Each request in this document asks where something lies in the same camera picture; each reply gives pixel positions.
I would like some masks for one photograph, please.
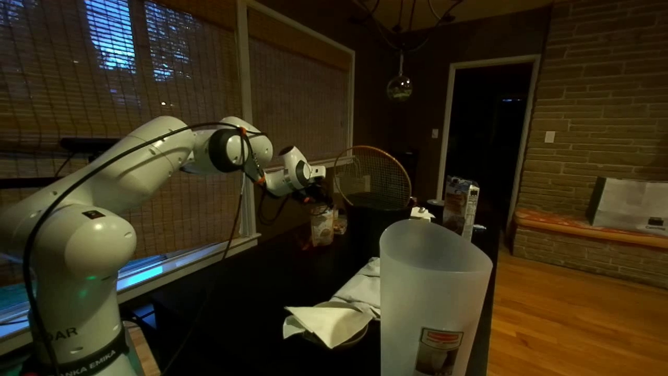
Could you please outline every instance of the ceiling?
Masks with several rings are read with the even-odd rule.
[[[429,30],[442,24],[522,13],[555,0],[354,0],[391,31]]]

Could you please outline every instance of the door frame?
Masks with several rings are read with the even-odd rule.
[[[517,204],[517,191],[520,191],[520,178],[522,178],[522,167],[524,167],[524,151],[526,151],[526,139],[528,139],[528,125],[531,125],[531,115],[535,107],[535,91],[537,91],[537,80],[539,80],[539,68],[540,68],[540,54],[520,54],[520,56],[502,56],[502,58],[480,58],[480,61],[460,61],[450,65],[446,73],[446,96],[445,96],[445,116],[442,116],[442,130],[440,130],[440,162],[439,162],[439,184],[437,184],[437,199],[445,199],[445,169],[446,169],[446,145],[450,145],[450,134],[451,134],[451,116],[453,116],[453,96],[455,96],[455,84],[457,84],[457,71],[460,68],[477,68],[477,66],[504,66],[504,65],[522,65],[522,63],[532,63],[532,73],[528,81],[528,91],[526,91],[526,110],[524,110],[524,125],[522,125],[522,139],[520,139],[520,151],[517,151],[517,166],[515,166],[515,178],[513,178],[513,189],[509,197],[509,212],[506,220],[506,229],[511,223],[515,204]]]

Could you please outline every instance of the doorway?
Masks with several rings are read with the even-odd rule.
[[[478,182],[478,218],[508,228],[515,208],[539,56],[455,63],[442,125],[445,178]]]

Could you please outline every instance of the wooden bench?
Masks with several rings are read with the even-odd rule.
[[[668,237],[595,228],[584,220],[520,208],[513,255],[668,288]]]

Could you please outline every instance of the label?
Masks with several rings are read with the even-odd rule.
[[[415,376],[451,376],[463,333],[421,327]]]

